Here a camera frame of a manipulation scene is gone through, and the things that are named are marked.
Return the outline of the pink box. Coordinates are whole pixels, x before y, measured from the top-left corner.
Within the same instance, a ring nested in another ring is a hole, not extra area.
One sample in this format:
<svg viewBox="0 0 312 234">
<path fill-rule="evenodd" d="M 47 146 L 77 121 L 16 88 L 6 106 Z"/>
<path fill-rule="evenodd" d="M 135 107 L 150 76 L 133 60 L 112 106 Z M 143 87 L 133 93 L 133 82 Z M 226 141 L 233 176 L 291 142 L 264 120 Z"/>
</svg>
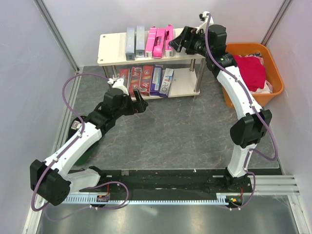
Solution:
<svg viewBox="0 0 312 234">
<path fill-rule="evenodd" d="M 165 56 L 167 58 L 173 57 L 173 48 L 170 46 L 169 42 L 174 39 L 174 28 L 171 24 L 165 29 Z"/>
<path fill-rule="evenodd" d="M 146 46 L 145 46 L 145 57 L 146 58 L 152 58 L 153 56 L 153 49 L 154 49 L 154 44 L 156 40 L 156 33 L 157 33 L 157 28 L 155 26 L 152 26 L 149 30 L 148 36 L 147 36 L 147 41 L 146 41 Z"/>
<path fill-rule="evenodd" d="M 157 28 L 156 38 L 153 47 L 152 57 L 153 58 L 162 58 L 163 48 L 164 48 L 164 39 L 165 39 L 165 28 Z"/>
</svg>

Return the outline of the clear Protefix box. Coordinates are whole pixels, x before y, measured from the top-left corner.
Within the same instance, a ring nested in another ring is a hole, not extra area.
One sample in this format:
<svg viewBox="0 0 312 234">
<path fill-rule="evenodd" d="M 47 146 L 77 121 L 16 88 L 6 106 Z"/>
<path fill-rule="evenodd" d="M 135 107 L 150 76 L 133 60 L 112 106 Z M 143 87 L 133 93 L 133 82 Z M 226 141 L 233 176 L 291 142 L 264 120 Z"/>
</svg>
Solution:
<svg viewBox="0 0 312 234">
<path fill-rule="evenodd" d="M 137 25 L 136 27 L 136 57 L 145 57 L 145 27 Z"/>
<path fill-rule="evenodd" d="M 128 27 L 125 46 L 126 60 L 135 60 L 135 28 Z"/>
</svg>

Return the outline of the white RiO toothpaste box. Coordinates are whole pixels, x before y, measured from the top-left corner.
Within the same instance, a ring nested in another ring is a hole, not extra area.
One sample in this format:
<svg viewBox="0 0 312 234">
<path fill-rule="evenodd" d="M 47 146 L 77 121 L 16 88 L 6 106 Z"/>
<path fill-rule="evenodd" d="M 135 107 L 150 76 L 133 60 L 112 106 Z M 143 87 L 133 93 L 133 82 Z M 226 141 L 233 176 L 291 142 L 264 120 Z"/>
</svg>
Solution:
<svg viewBox="0 0 312 234">
<path fill-rule="evenodd" d="M 161 98 L 168 98 L 169 97 L 169 91 L 171 87 L 171 83 L 174 76 L 174 69 L 166 68 L 165 73 L 162 79 L 159 96 Z"/>
</svg>

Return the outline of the red 3D toothpaste box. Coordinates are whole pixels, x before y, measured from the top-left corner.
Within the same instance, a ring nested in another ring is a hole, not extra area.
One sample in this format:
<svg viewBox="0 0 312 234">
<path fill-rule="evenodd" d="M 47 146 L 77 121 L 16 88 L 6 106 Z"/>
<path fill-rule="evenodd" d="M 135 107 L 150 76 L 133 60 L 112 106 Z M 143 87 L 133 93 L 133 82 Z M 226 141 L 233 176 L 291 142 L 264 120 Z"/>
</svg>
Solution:
<svg viewBox="0 0 312 234">
<path fill-rule="evenodd" d="M 139 91 L 142 96 L 150 95 L 151 81 L 153 76 L 154 67 L 152 65 L 144 65 L 142 76 L 140 79 Z"/>
</svg>

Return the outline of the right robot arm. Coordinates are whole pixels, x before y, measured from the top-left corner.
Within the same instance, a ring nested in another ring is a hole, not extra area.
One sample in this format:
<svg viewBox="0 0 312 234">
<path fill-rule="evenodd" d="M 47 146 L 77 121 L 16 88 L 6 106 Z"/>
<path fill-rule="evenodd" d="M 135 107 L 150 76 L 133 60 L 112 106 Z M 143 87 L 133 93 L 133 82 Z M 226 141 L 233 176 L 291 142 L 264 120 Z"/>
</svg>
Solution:
<svg viewBox="0 0 312 234">
<path fill-rule="evenodd" d="M 256 102 L 248 90 L 233 55 L 226 51 L 226 28 L 213 24 L 206 30 L 186 26 L 181 34 L 169 42 L 180 52 L 200 54 L 208 69 L 227 92 L 234 105 L 238 121 L 230 128 L 234 143 L 232 158 L 223 177 L 208 178 L 210 192 L 250 192 L 248 164 L 256 146 L 266 134 L 272 114 Z"/>
</svg>

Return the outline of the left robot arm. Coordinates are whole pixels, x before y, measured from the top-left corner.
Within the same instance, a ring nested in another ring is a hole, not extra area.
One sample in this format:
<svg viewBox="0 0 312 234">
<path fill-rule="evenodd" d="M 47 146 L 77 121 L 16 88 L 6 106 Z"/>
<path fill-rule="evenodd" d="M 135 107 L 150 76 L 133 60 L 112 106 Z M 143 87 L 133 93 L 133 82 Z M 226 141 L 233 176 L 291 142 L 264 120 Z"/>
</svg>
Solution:
<svg viewBox="0 0 312 234">
<path fill-rule="evenodd" d="M 105 190 L 106 178 L 100 169 L 88 168 L 70 173 L 72 166 L 96 142 L 98 142 L 121 116 L 143 113 L 148 103 L 138 89 L 134 90 L 135 100 L 119 88 L 110 88 L 94 111 L 81 120 L 82 126 L 53 155 L 44 161 L 35 160 L 30 165 L 30 182 L 33 195 L 40 195 L 50 204 L 61 204 L 70 193 L 86 188 L 97 192 Z"/>
</svg>

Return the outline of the silver red toothpaste box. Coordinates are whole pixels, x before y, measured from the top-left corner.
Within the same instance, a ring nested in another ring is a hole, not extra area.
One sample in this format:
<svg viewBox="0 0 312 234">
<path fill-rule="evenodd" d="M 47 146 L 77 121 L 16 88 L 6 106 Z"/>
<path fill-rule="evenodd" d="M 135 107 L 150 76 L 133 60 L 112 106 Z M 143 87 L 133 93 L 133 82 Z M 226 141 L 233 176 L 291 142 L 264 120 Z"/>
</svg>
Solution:
<svg viewBox="0 0 312 234">
<path fill-rule="evenodd" d="M 130 69 L 129 68 L 121 69 L 120 73 L 119 73 L 119 78 L 123 79 L 123 85 L 128 89 L 129 78 L 130 78 Z"/>
</svg>

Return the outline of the silver backed toothpaste box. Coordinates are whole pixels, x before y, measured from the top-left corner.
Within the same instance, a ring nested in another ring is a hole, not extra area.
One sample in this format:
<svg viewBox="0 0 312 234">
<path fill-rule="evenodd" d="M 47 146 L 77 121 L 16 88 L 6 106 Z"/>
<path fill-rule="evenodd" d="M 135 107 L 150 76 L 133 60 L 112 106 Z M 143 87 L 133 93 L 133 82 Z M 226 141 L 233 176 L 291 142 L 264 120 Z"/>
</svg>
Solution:
<svg viewBox="0 0 312 234">
<path fill-rule="evenodd" d="M 142 76 L 141 67 L 131 68 L 131 77 L 130 77 L 129 89 L 128 89 L 128 92 L 131 97 L 135 97 L 134 89 L 139 89 L 141 76 Z"/>
</svg>

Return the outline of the purple toothpaste box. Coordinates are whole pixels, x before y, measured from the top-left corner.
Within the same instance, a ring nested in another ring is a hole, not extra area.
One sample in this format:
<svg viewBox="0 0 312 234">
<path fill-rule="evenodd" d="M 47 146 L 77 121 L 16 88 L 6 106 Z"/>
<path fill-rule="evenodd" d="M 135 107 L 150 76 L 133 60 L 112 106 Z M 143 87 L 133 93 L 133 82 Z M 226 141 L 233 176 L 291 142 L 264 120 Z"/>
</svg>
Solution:
<svg viewBox="0 0 312 234">
<path fill-rule="evenodd" d="M 151 96 L 158 96 L 160 91 L 160 86 L 162 82 L 162 66 L 155 66 L 153 69 L 153 76 L 151 80 L 151 87 L 150 87 L 150 95 Z"/>
</svg>

